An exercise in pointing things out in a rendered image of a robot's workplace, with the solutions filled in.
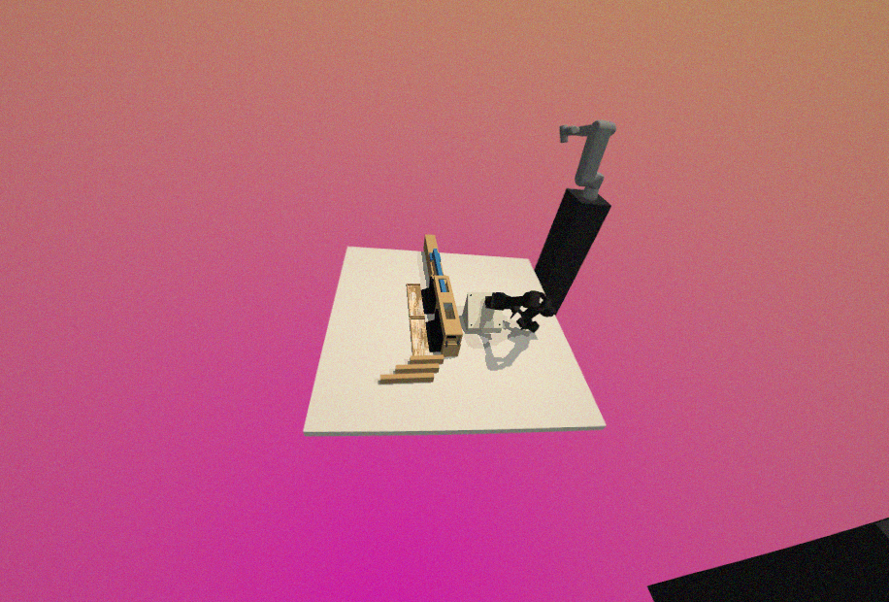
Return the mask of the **tan wooden bar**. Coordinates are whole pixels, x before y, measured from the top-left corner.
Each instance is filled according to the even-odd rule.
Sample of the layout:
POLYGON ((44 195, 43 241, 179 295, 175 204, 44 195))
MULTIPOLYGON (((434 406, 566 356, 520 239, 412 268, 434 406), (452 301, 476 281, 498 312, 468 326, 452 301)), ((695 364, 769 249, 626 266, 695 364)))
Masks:
POLYGON ((444 364, 443 355, 411 355, 410 364, 444 364))

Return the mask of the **light orange long bar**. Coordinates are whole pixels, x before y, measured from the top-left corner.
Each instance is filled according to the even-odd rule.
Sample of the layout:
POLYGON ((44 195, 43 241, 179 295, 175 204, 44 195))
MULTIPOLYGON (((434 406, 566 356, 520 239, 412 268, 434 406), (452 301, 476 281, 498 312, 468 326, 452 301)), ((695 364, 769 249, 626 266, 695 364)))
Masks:
POLYGON ((432 383, 434 373, 380 375, 380 385, 432 383))

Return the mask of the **tan rectangular bar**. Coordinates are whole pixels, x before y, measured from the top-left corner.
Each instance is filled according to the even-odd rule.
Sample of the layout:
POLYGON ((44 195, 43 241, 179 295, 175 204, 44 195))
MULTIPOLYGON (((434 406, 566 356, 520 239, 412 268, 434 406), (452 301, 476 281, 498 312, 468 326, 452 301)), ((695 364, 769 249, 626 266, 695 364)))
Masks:
POLYGON ((395 374, 439 373, 438 364, 396 365, 395 374))

